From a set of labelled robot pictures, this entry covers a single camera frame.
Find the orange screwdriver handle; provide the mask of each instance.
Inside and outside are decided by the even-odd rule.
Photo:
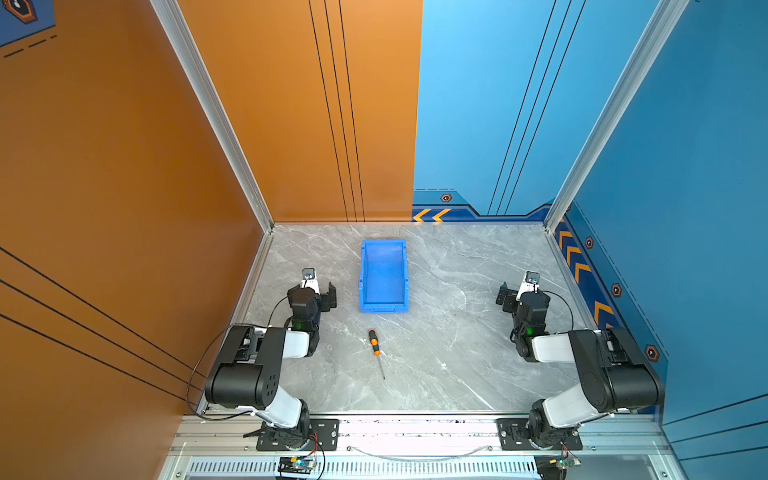
[[[379,337],[376,336],[376,331],[374,329],[368,330],[368,339],[373,346],[373,355],[381,355],[381,350],[379,350]]]

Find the yellow chevron arrow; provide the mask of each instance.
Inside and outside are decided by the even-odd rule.
[[[568,247],[566,250],[568,251],[568,258],[566,260],[568,262],[568,266],[571,266],[571,253],[581,253],[581,250],[576,247]]]
[[[440,212],[439,214],[437,214],[437,215],[435,215],[434,217],[432,217],[432,219],[433,219],[435,222],[442,222],[442,219],[441,219],[440,217],[442,217],[443,215],[445,215],[445,214],[446,214],[446,213],[448,213],[449,211],[451,211],[451,209],[450,209],[450,208],[446,208],[445,210],[443,210],[443,211],[442,211],[442,212]]]
[[[565,230],[560,232],[560,250],[563,250],[563,237],[573,237],[574,234],[566,232]]]
[[[574,276],[576,277],[576,283],[578,283],[578,273],[581,272],[582,270],[586,270],[588,272],[592,271],[589,265],[584,265],[583,263],[576,262],[576,271],[574,272]]]
[[[421,211],[421,212],[420,212],[418,215],[416,215],[415,217],[413,217],[413,220],[416,220],[417,222],[423,222],[424,220],[422,220],[422,215],[423,215],[423,214],[426,214],[426,213],[427,213],[427,212],[429,212],[430,210],[431,210],[431,208],[425,208],[425,209],[424,209],[424,210],[422,210],[422,211]]]
[[[608,312],[611,315],[614,315],[613,309],[610,308],[608,305],[605,305],[605,304],[600,303],[600,302],[595,302],[594,303],[594,322],[596,324],[598,324],[598,325],[600,325],[598,317],[600,316],[600,311],[601,310],[604,311],[604,312]]]

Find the mounting plate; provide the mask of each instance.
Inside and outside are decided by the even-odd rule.
[[[502,450],[542,450],[548,452],[550,450],[560,453],[560,448],[557,445],[552,446],[549,449],[542,449],[534,445],[530,439],[524,437],[526,430],[525,426],[528,423],[528,419],[497,419],[496,429],[498,430],[498,439],[502,443]],[[584,446],[581,444],[581,437],[569,435],[565,440],[565,446],[568,450],[582,450]]]
[[[310,435],[317,434],[317,441],[323,450],[334,452],[339,443],[339,420],[338,419],[314,419],[310,417]],[[296,436],[289,435],[275,430],[268,430],[259,435],[259,442],[256,444],[256,450],[259,452],[295,452],[289,449],[284,441],[295,442]],[[307,445],[301,450],[311,450],[314,444],[307,442]]]

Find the robotic arm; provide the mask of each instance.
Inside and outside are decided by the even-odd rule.
[[[266,422],[266,431],[294,449],[310,437],[310,414],[306,402],[280,386],[283,359],[311,356],[319,342],[320,312],[336,306],[331,283],[328,293],[320,293],[314,269],[304,269],[302,278],[288,291],[293,315],[286,325],[232,327],[205,384],[208,402],[250,410]]]
[[[575,363],[579,383],[565,392],[534,402],[527,438],[540,448],[559,445],[582,423],[618,409],[640,409],[664,402],[664,384],[626,329],[545,331],[549,296],[538,287],[538,274],[527,272],[520,290],[499,290],[496,303],[510,312],[510,340],[527,362]]]

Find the gray marble surface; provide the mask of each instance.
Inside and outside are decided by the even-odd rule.
[[[526,270],[544,290],[574,306],[541,225],[337,224],[278,226],[247,314],[265,325],[275,302],[314,267],[321,291],[332,282],[338,307],[323,313],[315,355],[286,359],[280,384],[313,412],[349,410],[527,412],[578,378],[573,366],[527,363],[509,341],[512,317],[495,304],[502,282],[516,288]],[[359,311],[360,247],[365,239],[405,239],[410,310]],[[585,326],[574,308],[576,326]],[[290,316],[288,302],[273,325]],[[550,333],[570,327],[568,308],[552,298]],[[376,329],[386,381],[368,343]]]

